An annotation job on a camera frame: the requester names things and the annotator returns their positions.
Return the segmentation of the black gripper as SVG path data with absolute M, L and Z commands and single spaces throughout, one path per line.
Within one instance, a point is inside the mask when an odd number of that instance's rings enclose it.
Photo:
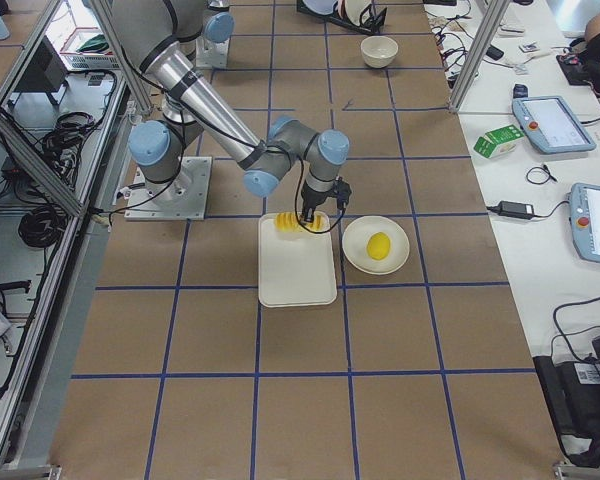
M 303 223 L 313 223 L 316 209 L 325 201 L 325 193 L 304 184 L 301 189 L 301 198 L 301 221 Z

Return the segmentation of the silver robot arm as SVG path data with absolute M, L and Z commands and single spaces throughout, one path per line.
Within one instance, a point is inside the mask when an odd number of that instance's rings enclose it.
M 315 210 L 333 198 L 344 212 L 351 188 L 339 175 L 349 139 L 338 130 L 317 132 L 282 116 L 266 140 L 258 138 L 207 80 L 193 58 L 200 37 L 222 43 L 234 29 L 224 1 L 115 1 L 112 26 L 130 64 L 157 82 L 167 98 L 188 112 L 244 170 L 246 188 L 269 196 L 294 163 L 308 166 L 296 217 L 312 222 Z
M 177 1 L 176 10 L 176 38 L 189 58 L 195 57 L 198 38 L 220 44 L 228 40 L 234 31 L 235 20 L 230 13 L 229 1 Z

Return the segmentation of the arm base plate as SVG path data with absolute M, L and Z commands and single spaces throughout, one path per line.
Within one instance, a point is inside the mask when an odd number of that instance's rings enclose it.
M 163 186 L 147 183 L 139 167 L 135 183 L 126 197 L 129 209 L 124 217 L 129 221 L 203 220 L 211 178 L 212 158 L 185 156 L 179 176 L 162 192 Z
M 228 63 L 230 40 L 214 43 L 204 36 L 196 39 L 195 67 L 197 69 L 225 69 Z

